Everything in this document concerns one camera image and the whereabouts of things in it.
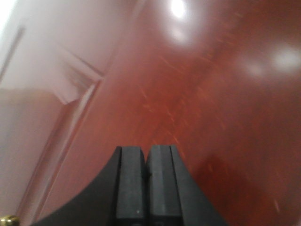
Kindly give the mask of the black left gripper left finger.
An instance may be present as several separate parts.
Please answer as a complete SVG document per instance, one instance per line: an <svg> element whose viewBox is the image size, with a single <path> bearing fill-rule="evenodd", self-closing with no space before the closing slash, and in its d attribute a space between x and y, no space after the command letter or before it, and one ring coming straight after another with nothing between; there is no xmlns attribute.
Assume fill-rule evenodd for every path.
<svg viewBox="0 0 301 226"><path fill-rule="evenodd" d="M144 226L145 162L138 146L116 147L94 180L36 226Z"/></svg>

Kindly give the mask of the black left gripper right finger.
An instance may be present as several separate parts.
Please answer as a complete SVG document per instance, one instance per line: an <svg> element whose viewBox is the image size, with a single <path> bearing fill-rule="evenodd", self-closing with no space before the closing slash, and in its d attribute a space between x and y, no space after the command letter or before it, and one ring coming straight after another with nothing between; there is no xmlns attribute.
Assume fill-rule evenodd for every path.
<svg viewBox="0 0 301 226"><path fill-rule="evenodd" d="M147 158L151 226L224 226L174 145L154 145Z"/></svg>

